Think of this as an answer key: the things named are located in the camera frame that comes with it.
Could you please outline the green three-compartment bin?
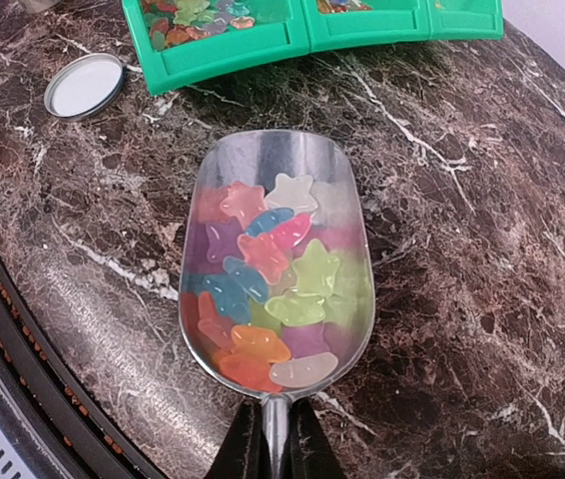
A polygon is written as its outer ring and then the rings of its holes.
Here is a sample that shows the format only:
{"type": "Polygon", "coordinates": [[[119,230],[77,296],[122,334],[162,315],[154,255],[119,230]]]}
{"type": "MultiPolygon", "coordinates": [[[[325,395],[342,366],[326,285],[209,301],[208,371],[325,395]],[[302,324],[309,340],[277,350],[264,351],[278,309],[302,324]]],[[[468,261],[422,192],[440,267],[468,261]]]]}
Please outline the green three-compartment bin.
{"type": "Polygon", "coordinates": [[[372,9],[333,14],[320,13],[316,1],[244,1],[256,18],[253,28],[156,51],[139,2],[122,7],[153,95],[311,53],[503,36],[499,1],[363,1],[372,9]]]}

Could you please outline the white jar lid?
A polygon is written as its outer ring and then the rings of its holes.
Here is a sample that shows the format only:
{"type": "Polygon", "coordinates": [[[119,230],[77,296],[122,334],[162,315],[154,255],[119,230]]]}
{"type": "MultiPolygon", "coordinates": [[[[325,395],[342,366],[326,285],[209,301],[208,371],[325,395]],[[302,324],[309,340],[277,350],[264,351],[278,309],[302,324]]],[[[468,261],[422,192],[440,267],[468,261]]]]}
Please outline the white jar lid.
{"type": "Polygon", "coordinates": [[[88,54],[67,64],[50,80],[44,106],[62,120],[89,118],[116,99],[124,80],[124,66],[115,56],[88,54]]]}

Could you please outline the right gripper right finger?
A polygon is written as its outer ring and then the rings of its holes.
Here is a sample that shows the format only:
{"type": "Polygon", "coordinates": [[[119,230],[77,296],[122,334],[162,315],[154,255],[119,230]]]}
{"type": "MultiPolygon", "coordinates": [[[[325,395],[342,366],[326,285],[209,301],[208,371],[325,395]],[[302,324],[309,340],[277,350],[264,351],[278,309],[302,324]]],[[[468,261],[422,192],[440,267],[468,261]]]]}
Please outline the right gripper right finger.
{"type": "Polygon", "coordinates": [[[287,478],[345,478],[308,399],[291,407],[287,464],[287,478]]]}

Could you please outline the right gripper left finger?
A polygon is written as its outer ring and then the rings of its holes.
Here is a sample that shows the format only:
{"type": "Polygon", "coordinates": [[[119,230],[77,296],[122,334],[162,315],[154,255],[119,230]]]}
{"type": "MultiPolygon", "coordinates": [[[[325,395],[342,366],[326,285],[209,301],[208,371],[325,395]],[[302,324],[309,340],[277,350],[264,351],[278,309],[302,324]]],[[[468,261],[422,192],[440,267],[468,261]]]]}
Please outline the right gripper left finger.
{"type": "Polygon", "coordinates": [[[205,478],[265,478],[264,444],[261,405],[244,400],[205,478]]]}

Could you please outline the metal scoop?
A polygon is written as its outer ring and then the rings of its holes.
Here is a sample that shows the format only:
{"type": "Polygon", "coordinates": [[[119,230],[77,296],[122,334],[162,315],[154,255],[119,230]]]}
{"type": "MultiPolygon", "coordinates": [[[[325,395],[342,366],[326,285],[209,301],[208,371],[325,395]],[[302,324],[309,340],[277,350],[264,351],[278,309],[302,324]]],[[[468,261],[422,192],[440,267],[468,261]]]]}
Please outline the metal scoop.
{"type": "Polygon", "coordinates": [[[291,130],[218,140],[193,192],[179,299],[193,357],[260,404],[266,474],[288,476],[295,405],[354,367],[374,325],[363,214],[341,148],[291,130]]]}

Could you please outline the scooped star gummies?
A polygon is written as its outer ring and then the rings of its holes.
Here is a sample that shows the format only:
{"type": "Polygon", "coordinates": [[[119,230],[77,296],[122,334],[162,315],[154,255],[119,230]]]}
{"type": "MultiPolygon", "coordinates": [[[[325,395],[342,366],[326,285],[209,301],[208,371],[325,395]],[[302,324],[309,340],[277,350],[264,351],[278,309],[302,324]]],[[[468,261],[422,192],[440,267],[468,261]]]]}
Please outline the scooped star gummies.
{"type": "Polygon", "coordinates": [[[180,316],[204,366],[234,387],[294,392],[342,376],[373,323],[352,180],[279,173],[197,187],[180,316]]]}

